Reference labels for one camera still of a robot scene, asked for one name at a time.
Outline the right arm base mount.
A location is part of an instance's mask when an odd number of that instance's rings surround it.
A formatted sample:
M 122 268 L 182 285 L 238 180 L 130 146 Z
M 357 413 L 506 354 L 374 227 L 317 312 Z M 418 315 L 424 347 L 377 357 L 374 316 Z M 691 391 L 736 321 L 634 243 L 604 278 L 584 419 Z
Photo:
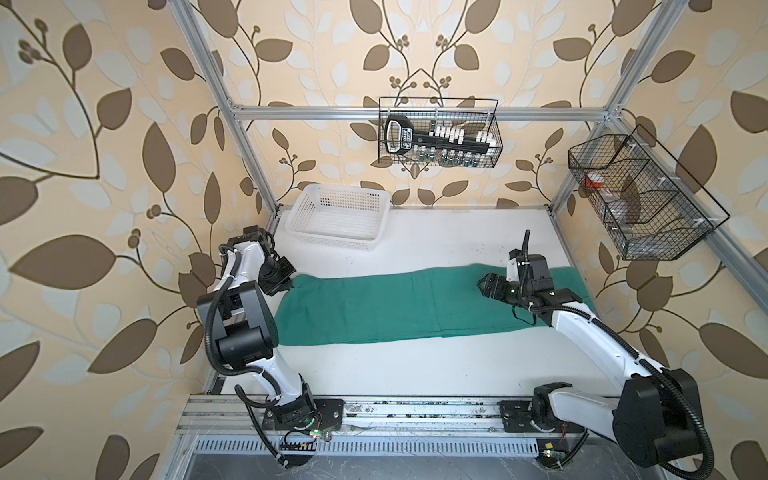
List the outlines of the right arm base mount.
M 499 412 L 505 433 L 533 438 L 536 462 L 544 469 L 565 469 L 584 444 L 587 432 L 555 418 L 539 397 L 501 401 Z

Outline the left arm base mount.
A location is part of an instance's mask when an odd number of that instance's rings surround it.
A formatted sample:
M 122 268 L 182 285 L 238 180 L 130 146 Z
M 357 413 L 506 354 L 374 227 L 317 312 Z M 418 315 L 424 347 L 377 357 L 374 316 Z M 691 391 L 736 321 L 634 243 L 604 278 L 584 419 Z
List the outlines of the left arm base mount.
M 341 428 L 344 406 L 340 398 L 300 398 L 267 409 L 264 428 L 278 433 L 278 464 L 292 468 L 307 463 Z

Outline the green trousers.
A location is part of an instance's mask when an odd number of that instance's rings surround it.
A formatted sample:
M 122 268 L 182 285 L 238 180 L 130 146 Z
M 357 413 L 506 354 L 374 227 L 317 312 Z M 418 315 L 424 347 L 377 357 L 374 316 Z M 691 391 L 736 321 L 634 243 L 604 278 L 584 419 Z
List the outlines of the green trousers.
M 299 275 L 275 322 L 283 346 L 382 343 L 513 332 L 529 312 L 484 297 L 478 281 L 501 267 L 471 264 L 322 279 Z

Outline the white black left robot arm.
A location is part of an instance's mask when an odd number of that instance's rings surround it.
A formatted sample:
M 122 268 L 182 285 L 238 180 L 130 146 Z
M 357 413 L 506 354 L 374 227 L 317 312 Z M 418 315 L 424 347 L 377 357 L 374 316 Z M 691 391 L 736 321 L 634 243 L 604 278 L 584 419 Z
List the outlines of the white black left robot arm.
M 249 408 L 265 409 L 283 423 L 303 423 L 317 412 L 310 387 L 278 351 L 277 323 L 266 298 L 289 290 L 295 268 L 278 254 L 274 236 L 261 228 L 219 246 L 222 277 L 212 292 L 198 298 L 209 364 L 224 377 L 253 376 L 265 389 L 251 399 L 241 385 L 237 397 Z

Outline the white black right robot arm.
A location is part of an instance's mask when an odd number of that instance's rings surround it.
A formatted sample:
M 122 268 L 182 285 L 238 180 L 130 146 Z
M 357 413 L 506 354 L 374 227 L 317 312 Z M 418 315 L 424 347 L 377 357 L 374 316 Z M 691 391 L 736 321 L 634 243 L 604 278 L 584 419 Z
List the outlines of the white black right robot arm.
M 681 479 L 706 479 L 715 470 L 699 389 L 683 369 L 669 369 L 631 346 L 580 296 L 558 288 L 539 254 L 510 251 L 503 275 L 488 273 L 481 294 L 524 311 L 567 337 L 616 390 L 588 394 L 569 382 L 535 388 L 531 424 L 542 432 L 566 423 L 617 444 L 640 467 L 659 466 Z

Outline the white plastic mesh basket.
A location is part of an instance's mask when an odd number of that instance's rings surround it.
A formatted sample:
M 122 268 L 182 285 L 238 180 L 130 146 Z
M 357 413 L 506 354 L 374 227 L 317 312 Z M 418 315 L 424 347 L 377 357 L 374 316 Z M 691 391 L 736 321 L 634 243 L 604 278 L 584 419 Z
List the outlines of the white plastic mesh basket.
M 371 251 L 383 236 L 390 206 L 391 195 L 383 190 L 311 184 L 283 223 L 307 243 Z

